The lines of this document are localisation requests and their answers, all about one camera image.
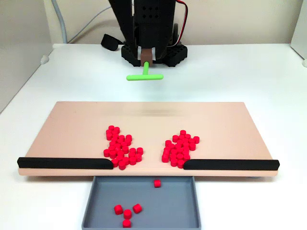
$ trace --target pink board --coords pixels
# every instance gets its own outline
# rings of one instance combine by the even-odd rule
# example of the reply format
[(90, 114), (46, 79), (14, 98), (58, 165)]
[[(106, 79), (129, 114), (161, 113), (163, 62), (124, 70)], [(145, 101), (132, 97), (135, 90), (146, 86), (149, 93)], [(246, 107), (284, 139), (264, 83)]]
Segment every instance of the pink board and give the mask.
[(20, 175), (275, 176), (278, 171), (183, 170), (163, 163), (165, 140), (185, 129), (199, 136), (191, 159), (271, 160), (244, 103), (57, 102), (26, 157), (104, 158), (106, 130), (133, 136), (143, 159), (125, 170), (30, 169)]

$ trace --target green t-shaped tool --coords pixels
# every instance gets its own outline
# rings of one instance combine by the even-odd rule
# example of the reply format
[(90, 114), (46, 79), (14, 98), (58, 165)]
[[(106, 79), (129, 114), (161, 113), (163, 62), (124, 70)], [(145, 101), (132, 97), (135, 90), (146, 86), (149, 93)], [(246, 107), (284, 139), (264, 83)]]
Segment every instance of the green t-shaped tool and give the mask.
[(142, 75), (128, 75), (127, 80), (129, 81), (147, 81), (147, 80), (162, 80), (162, 74), (148, 74), (149, 62), (144, 62), (144, 69)]

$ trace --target gray tray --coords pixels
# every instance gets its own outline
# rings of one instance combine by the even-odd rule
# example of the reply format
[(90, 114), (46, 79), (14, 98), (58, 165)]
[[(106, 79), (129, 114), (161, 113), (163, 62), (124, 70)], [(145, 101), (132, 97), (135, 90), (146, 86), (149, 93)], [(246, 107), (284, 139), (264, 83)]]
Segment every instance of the gray tray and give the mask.
[[(155, 188), (154, 180), (161, 180)], [(143, 210), (135, 214), (139, 203)], [(114, 206), (132, 211), (131, 228), (138, 230), (200, 230), (194, 177), (110, 176), (95, 177), (85, 210), (83, 230), (122, 230), (123, 214)]]

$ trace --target white table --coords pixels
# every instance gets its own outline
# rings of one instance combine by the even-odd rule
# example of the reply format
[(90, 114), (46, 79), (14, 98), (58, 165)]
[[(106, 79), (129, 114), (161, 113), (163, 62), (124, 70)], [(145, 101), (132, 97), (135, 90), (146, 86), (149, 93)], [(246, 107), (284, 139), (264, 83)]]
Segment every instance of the white table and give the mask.
[(0, 225), (81, 229), (92, 177), (27, 178), (24, 156), (56, 101), (243, 101), (274, 159), (275, 178), (197, 178), (202, 229), (304, 229), (307, 199), (307, 69), (289, 45), (189, 46), (161, 81), (100, 45), (54, 45), (0, 115)]

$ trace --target black strap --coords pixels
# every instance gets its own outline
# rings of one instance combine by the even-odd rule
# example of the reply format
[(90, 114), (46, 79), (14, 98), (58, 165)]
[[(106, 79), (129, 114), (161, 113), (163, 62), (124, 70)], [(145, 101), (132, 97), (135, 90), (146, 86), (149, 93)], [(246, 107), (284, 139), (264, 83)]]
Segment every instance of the black strap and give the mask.
[(276, 171), (278, 160), (216, 160), (192, 159), (183, 165), (185, 170), (256, 170)]
[(105, 34), (104, 37), (102, 38), (101, 45), (108, 50), (116, 51), (118, 48), (118, 45), (123, 45), (123, 43), (119, 41), (118, 39), (108, 34)]
[(113, 169), (113, 163), (104, 158), (20, 157), (17, 163), (30, 169)]

